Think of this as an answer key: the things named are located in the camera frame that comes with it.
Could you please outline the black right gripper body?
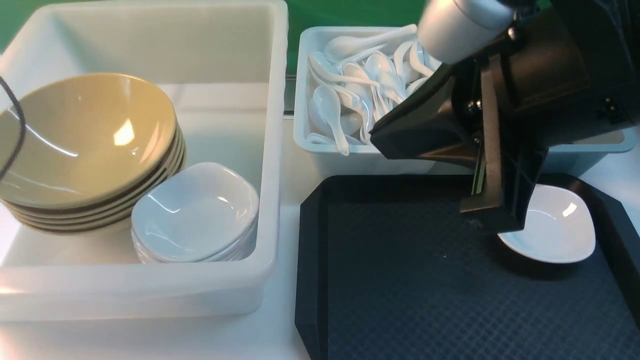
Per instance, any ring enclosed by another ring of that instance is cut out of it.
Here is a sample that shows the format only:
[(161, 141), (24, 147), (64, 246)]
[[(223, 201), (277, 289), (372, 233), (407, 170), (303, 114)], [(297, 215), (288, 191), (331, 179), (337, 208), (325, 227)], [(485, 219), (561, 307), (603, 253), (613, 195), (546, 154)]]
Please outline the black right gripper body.
[(375, 148), (389, 160), (433, 160), (474, 166), (483, 146), (490, 101), (482, 94), (487, 75), (497, 102), (502, 153), (540, 173), (548, 149), (538, 143), (534, 114), (551, 88), (549, 60), (525, 52), (476, 55), (442, 64), (407, 100), (371, 130)]

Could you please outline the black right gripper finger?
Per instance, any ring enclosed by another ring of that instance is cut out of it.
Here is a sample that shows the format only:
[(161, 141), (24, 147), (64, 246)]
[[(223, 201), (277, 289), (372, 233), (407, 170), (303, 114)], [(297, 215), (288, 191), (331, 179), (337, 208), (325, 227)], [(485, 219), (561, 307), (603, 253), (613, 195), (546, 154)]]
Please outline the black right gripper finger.
[(547, 154), (547, 148), (528, 145), (507, 150), (499, 145), (483, 145), (471, 195), (461, 200), (462, 216), (492, 234), (523, 230)]

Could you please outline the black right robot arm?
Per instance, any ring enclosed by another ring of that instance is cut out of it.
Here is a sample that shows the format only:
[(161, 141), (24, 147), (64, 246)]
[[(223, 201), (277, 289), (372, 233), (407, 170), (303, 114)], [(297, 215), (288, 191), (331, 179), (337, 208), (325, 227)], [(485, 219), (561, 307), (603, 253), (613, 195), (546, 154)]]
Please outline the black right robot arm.
[(639, 125), (637, 0), (428, 0), (417, 38), (439, 68), (371, 142), (473, 167), (461, 213), (486, 230), (524, 228), (551, 147)]

